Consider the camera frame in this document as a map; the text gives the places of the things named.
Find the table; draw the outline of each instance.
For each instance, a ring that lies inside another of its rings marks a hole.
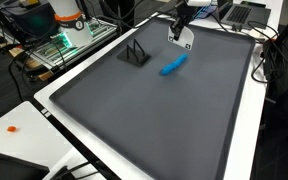
[[[269,19],[269,25],[277,29],[282,8],[283,0],[251,0],[253,2],[264,3],[267,8],[272,9]],[[212,18],[193,21],[192,24],[219,28],[219,25]],[[88,131],[65,112],[59,109],[49,100],[49,96],[71,80],[97,59],[110,51],[119,44],[123,39],[128,37],[135,30],[131,30],[101,49],[99,52],[89,57],[86,61],[64,74],[58,80],[48,85],[35,94],[35,99],[39,101],[50,113],[52,113],[64,126],[66,126],[74,135],[79,138],[98,158],[100,158],[112,171],[122,179],[151,179],[150,176],[142,172],[120,154],[106,145],[92,132]],[[251,77],[252,68],[259,62],[259,55],[254,53],[251,66],[248,69],[248,75],[245,81],[240,108],[235,124],[234,135],[232,138],[231,149],[227,161],[227,167],[224,179],[226,180],[243,180],[249,179],[253,156],[256,147],[257,134],[261,119],[262,106],[265,97],[265,86],[254,82]]]
[[[15,132],[7,132],[15,126]],[[0,118],[0,153],[49,168],[50,179],[60,168],[73,168],[87,160],[30,103],[24,102]],[[80,177],[97,170],[87,165],[72,174]],[[101,174],[89,177],[104,180]]]

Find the green light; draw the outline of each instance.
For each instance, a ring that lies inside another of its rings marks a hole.
[[[67,34],[65,32],[63,32],[60,35],[60,38],[63,41],[63,44],[67,47],[67,48],[71,48],[73,46],[73,44],[71,43],[70,39],[67,37]]]
[[[94,36],[94,32],[90,29],[90,26],[87,23],[85,23],[85,25],[87,26],[87,28],[90,31],[91,35]]]

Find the metal rack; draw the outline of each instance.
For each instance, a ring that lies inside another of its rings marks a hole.
[[[65,65],[67,66],[73,63],[81,56],[110,40],[117,33],[117,27],[115,25],[104,21],[92,19],[88,24],[94,37],[90,44],[80,48],[67,48],[63,42],[53,40],[52,43],[48,42],[38,47],[32,53],[31,57],[55,73],[58,69],[63,69]],[[64,61],[54,44],[61,51]]]

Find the black bracket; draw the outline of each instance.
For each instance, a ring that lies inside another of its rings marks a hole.
[[[149,54],[145,53],[136,39],[133,41],[133,49],[129,45],[126,45],[126,49],[117,56],[118,59],[138,67],[142,67],[150,59],[150,57],[151,56]]]

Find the orange object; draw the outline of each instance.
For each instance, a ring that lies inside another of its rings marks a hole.
[[[80,16],[82,15],[81,11],[77,12],[76,14],[73,14],[71,16],[59,16],[57,14],[55,14],[55,19],[57,21],[71,21],[71,20],[74,20],[74,19],[77,19],[79,18]]]
[[[9,131],[9,132],[15,132],[15,131],[16,131],[16,127],[15,127],[15,126],[9,126],[9,127],[7,128],[7,131]]]

